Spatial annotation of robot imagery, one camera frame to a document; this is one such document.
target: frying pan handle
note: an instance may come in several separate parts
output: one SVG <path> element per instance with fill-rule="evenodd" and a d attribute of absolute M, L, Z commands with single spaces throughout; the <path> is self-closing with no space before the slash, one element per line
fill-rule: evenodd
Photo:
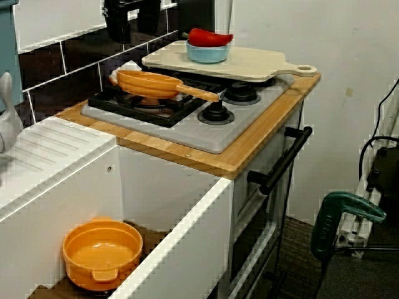
<path fill-rule="evenodd" d="M 197 98 L 202 98 L 203 100 L 209 102 L 218 102 L 219 96 L 213 92 L 205 92 L 204 90 L 197 89 L 194 87 L 189 87 L 187 85 L 179 84 L 176 86 L 176 90 L 179 92 L 187 93 L 188 95 L 193 95 Z"/>
<path fill-rule="evenodd" d="M 317 74 L 317 68 L 311 65 L 287 64 L 286 66 L 289 67 L 288 70 L 290 70 L 293 75 L 298 75 L 301 77 L 313 77 L 315 74 Z"/>
<path fill-rule="evenodd" d="M 111 282 L 117 279 L 118 269 L 107 270 L 107 271 L 92 271 L 93 279 L 96 282 Z"/>

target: toy stove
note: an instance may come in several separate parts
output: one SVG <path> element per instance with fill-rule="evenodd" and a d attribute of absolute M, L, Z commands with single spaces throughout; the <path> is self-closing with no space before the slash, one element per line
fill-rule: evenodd
<path fill-rule="evenodd" d="M 249 83 L 227 78 L 151 69 L 178 78 L 185 85 L 217 93 L 210 103 L 190 95 L 174 99 L 143 98 L 106 87 L 89 98 L 81 114 L 181 145 L 222 153 L 280 95 L 294 78 L 278 75 L 266 82 Z"/>

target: stovetop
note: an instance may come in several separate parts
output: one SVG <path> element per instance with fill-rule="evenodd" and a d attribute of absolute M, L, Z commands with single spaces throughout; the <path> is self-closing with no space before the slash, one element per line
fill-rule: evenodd
<path fill-rule="evenodd" d="M 222 99 L 223 107 L 230 113 L 229 120 L 223 123 L 205 120 L 204 123 L 204 110 L 211 103 L 199 98 L 180 94 L 176 99 L 159 100 L 158 107 L 146 109 L 141 105 L 143 98 L 127 95 L 119 91 L 118 88 L 105 89 L 102 93 L 90 98 L 89 104 L 83 107 L 81 114 L 198 150 L 218 154 L 222 153 L 294 83 L 292 75 L 278 75 L 272 81 L 251 83 L 252 88 L 231 100 L 229 91 L 232 89 L 232 85 L 240 87 L 238 85 L 242 82 L 170 70 L 151 69 L 151 71 L 179 78 L 184 81 L 185 85 L 217 93 Z M 245 103 L 240 99 L 241 95 L 252 98 Z"/>

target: black knob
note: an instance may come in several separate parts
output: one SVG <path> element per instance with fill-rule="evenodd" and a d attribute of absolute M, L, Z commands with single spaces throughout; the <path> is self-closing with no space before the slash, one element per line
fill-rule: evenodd
<path fill-rule="evenodd" d="M 230 117 L 229 110 L 222 105 L 221 101 L 210 104 L 204 109 L 202 114 L 205 120 L 209 121 L 225 121 Z"/>
<path fill-rule="evenodd" d="M 235 82 L 226 89 L 224 96 L 234 102 L 249 102 L 257 98 L 256 91 L 246 82 Z"/>

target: red object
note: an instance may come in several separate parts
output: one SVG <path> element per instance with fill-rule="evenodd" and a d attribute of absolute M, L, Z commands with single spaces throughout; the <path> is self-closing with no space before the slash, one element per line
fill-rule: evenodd
<path fill-rule="evenodd" d="M 194 28 L 190 31 L 188 42 L 195 47 L 222 47 L 233 40 L 232 34 L 216 34 Z"/>

